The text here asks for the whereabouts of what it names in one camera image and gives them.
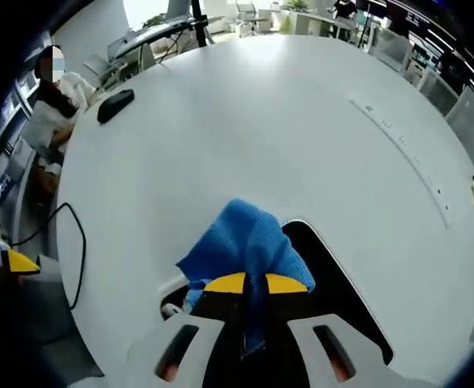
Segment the black hair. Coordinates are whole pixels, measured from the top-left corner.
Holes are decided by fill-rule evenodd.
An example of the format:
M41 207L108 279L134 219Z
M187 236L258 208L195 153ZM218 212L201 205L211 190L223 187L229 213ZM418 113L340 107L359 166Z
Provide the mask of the black hair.
M36 99L41 100L52 108L56 108L67 119L73 117L77 112L77 107L74 106L67 96L63 95L53 82L43 79L41 76L40 63L42 59L52 59L52 48L59 46L47 46L41 51L34 66L34 75L40 79L40 85L37 88Z

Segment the wall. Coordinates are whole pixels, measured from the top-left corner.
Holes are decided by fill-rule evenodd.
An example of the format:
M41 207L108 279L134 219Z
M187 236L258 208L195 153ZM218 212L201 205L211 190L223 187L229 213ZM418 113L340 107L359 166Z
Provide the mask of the wall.
M128 29L123 0L95 0L59 28L53 41L65 54L66 70L96 85L95 75L83 62L93 53L106 59L108 44Z

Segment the blue cloth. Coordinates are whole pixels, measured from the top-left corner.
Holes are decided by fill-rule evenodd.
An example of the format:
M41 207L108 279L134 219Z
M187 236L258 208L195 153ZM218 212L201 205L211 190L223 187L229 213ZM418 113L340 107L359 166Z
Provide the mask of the blue cloth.
M194 306L202 290L213 279L246 272L250 301L246 322L246 353L264 343L263 311L266 273L288 276L309 291L315 280L300 255L282 233L277 219L243 200L232 200L212 226L177 266L190 281L186 305Z

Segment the person in black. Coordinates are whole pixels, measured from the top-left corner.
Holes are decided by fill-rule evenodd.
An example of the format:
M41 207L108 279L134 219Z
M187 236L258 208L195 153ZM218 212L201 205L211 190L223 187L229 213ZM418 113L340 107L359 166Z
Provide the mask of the person in black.
M327 11L337 11L337 18L352 19L353 14L355 14L358 9L356 8L356 5L350 0L338 0L331 8L328 8Z
M461 95L469 79L469 70L459 51L448 51L442 54L438 60L438 70L446 84Z

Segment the black cable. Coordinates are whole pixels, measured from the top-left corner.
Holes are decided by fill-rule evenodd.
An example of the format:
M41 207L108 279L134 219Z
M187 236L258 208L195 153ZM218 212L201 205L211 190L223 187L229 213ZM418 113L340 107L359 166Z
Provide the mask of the black cable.
M181 31L179 34L178 34L178 37L174 40L174 42L172 42L172 44L169 46L169 48L167 49L167 51L165 52L165 55L159 60L158 64L162 63L163 60L167 57L167 55L169 55L169 51L171 51L172 47L174 46L174 44L176 45L176 53L178 53L178 50L180 49L178 47L178 40L180 39L180 37L183 35L183 31Z
M11 247L19 247L20 245L23 245L24 243L28 243L30 240L36 237L39 233L45 230L46 227L49 225L49 223L52 221L52 219L56 216L56 214L59 213L59 211L65 207L67 207L71 211L72 216L74 216L75 222L77 223L78 229L81 232L81 236L83 237L83 253L81 254L81 269L78 275L77 291L75 293L74 302L71 305L68 305L68 308L70 309L70 311L72 311L76 307L78 295L81 293L81 286L83 285L84 259L86 257L86 235L84 234L83 226L81 225L81 222L78 220L78 217L74 211L74 208L72 208L68 202L64 202L50 214L46 222L43 225L41 225L34 233L32 233L30 236L28 236L27 238L19 242L12 243Z

